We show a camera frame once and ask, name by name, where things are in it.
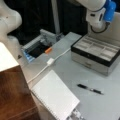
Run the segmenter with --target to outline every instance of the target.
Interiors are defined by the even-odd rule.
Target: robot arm
[[[111,0],[69,0],[75,1],[87,8],[87,22],[95,27],[102,28],[103,23],[111,23],[116,9]]]

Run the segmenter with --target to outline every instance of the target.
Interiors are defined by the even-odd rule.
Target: black strip
[[[80,50],[80,49],[78,49],[78,48],[75,48],[74,45],[75,45],[78,41],[76,41],[76,42],[71,46],[71,51],[72,51],[72,52],[75,52],[75,53],[77,53],[78,55],[81,55],[81,56],[86,57],[86,58],[88,58],[88,59],[90,59],[90,60],[96,61],[96,62],[98,62],[98,63],[100,63],[100,64],[102,64],[102,65],[105,65],[105,66],[107,66],[107,67],[110,67],[110,66],[113,64],[113,62],[114,62],[114,61],[118,58],[118,56],[120,55],[120,50],[119,50],[119,51],[117,52],[117,54],[112,58],[111,61],[107,61],[107,60],[104,60],[104,59],[99,58],[99,57],[97,57],[97,56],[94,56],[94,55],[92,55],[92,54],[90,54],[90,53],[87,53],[87,52],[85,52],[85,51],[82,51],[82,50]]]

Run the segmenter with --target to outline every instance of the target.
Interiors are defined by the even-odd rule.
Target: pen
[[[89,90],[89,91],[95,92],[95,93],[97,93],[97,94],[104,95],[104,93],[102,93],[101,91],[96,90],[96,89],[89,88],[89,87],[87,87],[87,86],[85,86],[85,85],[78,84],[77,86],[80,87],[80,88],[83,88],[83,89],[86,89],[86,90]]]

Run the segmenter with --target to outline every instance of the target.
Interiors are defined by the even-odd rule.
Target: white table
[[[26,79],[29,80],[34,77],[46,66],[49,58],[56,58],[80,37],[80,35],[69,33],[53,46],[53,51],[49,55],[43,54],[23,68]],[[72,61],[71,52],[69,51],[29,86],[32,87],[36,84],[50,69],[53,69],[69,89],[81,100],[78,108],[87,120],[118,120],[120,117],[120,64],[111,75],[106,77]],[[79,83],[101,90],[105,95],[81,89],[77,87]]]

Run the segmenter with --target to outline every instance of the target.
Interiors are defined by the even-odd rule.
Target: orange object
[[[51,51],[52,51],[52,48],[50,47],[50,48],[48,48],[48,49],[45,51],[45,53],[46,53],[46,54],[49,54]]]

